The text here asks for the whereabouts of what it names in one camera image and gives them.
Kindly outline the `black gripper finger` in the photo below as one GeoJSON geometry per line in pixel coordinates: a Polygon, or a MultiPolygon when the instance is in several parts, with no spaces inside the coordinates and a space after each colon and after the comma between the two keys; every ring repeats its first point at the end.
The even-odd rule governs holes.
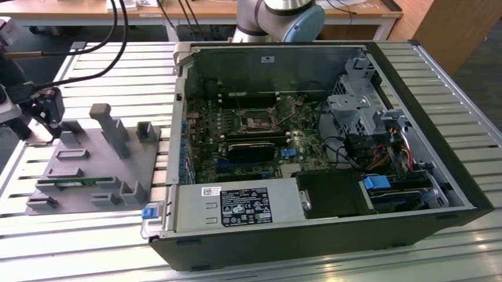
{"type": "Polygon", "coordinates": [[[21,115],[7,122],[7,126],[16,133],[20,140],[27,140],[32,135],[32,130],[28,126],[29,119],[21,115]]]}
{"type": "Polygon", "coordinates": [[[45,127],[53,139],[61,135],[60,122],[65,112],[61,91],[57,87],[37,92],[31,107],[33,119],[45,127]]]}

